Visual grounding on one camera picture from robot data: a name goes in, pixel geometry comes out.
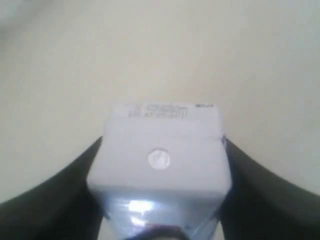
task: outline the white circle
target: white circle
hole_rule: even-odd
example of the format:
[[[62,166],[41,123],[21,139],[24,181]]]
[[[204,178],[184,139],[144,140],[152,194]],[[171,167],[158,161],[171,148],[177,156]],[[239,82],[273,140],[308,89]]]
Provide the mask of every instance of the white circle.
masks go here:
[[[170,155],[163,149],[155,149],[148,155],[149,164],[153,169],[164,170],[170,165]]]

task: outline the black curved edge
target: black curved edge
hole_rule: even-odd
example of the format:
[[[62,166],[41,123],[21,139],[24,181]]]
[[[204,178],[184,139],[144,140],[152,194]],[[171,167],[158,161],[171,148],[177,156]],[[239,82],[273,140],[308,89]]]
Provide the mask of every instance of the black curved edge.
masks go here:
[[[103,214],[86,176],[101,139],[57,175],[0,204],[0,239],[96,240]],[[220,211],[226,240],[320,239],[320,197],[269,172],[229,140],[227,153],[233,188]]]
[[[229,140],[227,154],[233,187],[220,211],[226,240],[320,239],[319,196],[276,176]],[[287,206],[301,201],[304,210],[279,205],[281,198]]]
[[[75,238],[79,240],[94,239],[87,238],[89,233],[82,232],[79,227],[83,224],[80,222],[81,218],[82,221],[85,218],[86,225],[83,225],[82,230],[88,229],[90,222],[94,225],[97,221],[99,229],[99,221],[102,218],[98,206],[86,189],[86,176],[100,147],[101,140],[100,137],[75,161],[47,181],[0,204],[0,239],[59,240],[69,239],[63,238],[69,234],[82,235]],[[60,224],[54,231],[56,223],[59,222],[62,225]],[[77,231],[66,232],[72,228],[77,228]]]

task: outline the white carton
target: white carton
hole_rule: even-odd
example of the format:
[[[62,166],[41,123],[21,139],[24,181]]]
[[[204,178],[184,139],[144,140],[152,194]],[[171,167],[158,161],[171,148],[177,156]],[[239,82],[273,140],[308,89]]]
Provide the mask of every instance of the white carton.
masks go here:
[[[105,123],[87,177],[119,239],[157,226],[208,239],[231,188],[213,104],[123,104]]]

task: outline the beige background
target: beige background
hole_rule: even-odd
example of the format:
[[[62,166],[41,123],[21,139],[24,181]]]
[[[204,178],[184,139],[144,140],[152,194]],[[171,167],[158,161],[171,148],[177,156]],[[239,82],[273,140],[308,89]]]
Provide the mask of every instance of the beige background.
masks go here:
[[[0,202],[63,169],[115,103],[216,103],[229,138],[320,194],[317,0],[56,0],[0,31]]]

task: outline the round sticker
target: round sticker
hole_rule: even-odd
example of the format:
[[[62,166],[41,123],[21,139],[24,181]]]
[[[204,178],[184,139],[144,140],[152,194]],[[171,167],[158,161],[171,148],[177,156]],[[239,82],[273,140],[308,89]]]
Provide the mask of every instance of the round sticker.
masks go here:
[[[170,165],[170,155],[166,150],[157,148],[148,154],[148,161],[153,169],[164,170]]]

